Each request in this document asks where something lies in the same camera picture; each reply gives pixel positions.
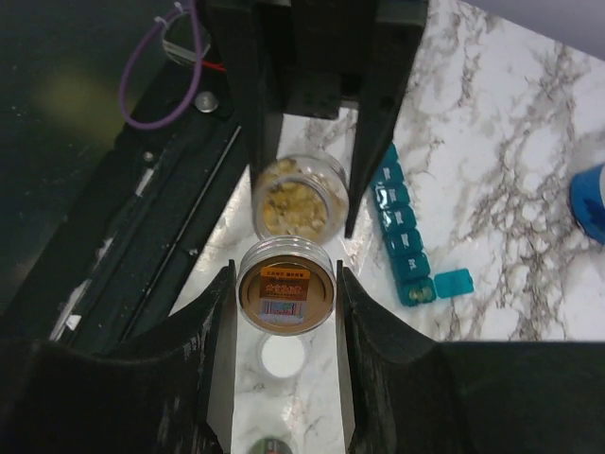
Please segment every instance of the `white marble surface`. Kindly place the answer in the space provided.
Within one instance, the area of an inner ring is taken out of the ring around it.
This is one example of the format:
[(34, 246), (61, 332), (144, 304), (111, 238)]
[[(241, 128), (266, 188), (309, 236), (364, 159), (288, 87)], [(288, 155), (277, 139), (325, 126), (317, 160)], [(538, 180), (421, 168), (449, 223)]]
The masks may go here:
[[(394, 142), (434, 272), (468, 268), (475, 293), (399, 305), (370, 206), (326, 246), (367, 292), (435, 340), (605, 339), (605, 253), (575, 225), (570, 177), (605, 161), (605, 63), (456, 0), (432, 0)], [(280, 153), (322, 148), (350, 165), (354, 113), (288, 117)], [(175, 310), (256, 241), (245, 175)], [(257, 367), (239, 319), (233, 454), (263, 435), (297, 454), (344, 452), (334, 316), (306, 335), (296, 380)]]

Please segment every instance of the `black machine frame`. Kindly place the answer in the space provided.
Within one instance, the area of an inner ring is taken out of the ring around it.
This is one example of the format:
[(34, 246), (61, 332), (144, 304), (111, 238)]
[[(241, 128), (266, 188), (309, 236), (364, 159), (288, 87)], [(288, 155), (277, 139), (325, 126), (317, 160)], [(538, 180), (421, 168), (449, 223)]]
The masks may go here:
[[(357, 104), (352, 232), (426, 14), (426, 3), (411, 0), (277, 3), (209, 0), (202, 20), (221, 49), (210, 58), (228, 71), (207, 72), (199, 90), (219, 108), (192, 107), (159, 131), (124, 128), (0, 319), (3, 452), (229, 451), (234, 262), (167, 314), (246, 164), (254, 180), (275, 158), (284, 112), (333, 118), (341, 101)], [(334, 40), (325, 52), (309, 52), (326, 36)], [(358, 54), (343, 50), (346, 40)], [(167, 63), (134, 115), (171, 111), (189, 78)], [(434, 342), (372, 300), (341, 263), (337, 282), (348, 452), (605, 451), (602, 344)]]

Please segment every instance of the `pill compartment lid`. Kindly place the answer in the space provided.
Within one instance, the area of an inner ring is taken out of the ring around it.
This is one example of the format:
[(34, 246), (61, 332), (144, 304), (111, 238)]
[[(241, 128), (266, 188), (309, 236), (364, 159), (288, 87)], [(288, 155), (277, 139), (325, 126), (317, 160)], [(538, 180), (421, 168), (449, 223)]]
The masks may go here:
[(466, 268), (437, 274), (434, 282), (440, 298), (453, 298), (475, 291), (473, 278)]

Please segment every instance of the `pill organizer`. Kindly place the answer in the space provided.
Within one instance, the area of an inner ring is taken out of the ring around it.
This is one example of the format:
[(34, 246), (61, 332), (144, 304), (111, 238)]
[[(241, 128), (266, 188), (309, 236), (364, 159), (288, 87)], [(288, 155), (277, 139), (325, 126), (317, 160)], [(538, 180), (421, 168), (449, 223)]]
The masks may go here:
[(371, 190), (399, 300), (404, 306), (431, 303), (474, 291), (468, 270), (455, 270), (430, 277), (431, 268), (416, 228), (404, 172), (397, 148), (391, 144), (372, 179)]

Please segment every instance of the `blue pill organizer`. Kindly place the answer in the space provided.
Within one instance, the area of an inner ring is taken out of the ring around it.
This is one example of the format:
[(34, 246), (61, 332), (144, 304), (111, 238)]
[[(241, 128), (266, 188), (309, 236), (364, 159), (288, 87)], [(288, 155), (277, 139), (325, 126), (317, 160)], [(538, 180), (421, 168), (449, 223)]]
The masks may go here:
[(605, 244), (605, 166), (574, 176), (569, 188), (571, 209), (586, 235)]
[(378, 167), (371, 188), (401, 304), (417, 306), (438, 297), (451, 298), (474, 291), (473, 279), (466, 269), (438, 274), (435, 280), (429, 277), (431, 268), (423, 253), (423, 240), (416, 229), (416, 216), (409, 206), (404, 172), (393, 144)]

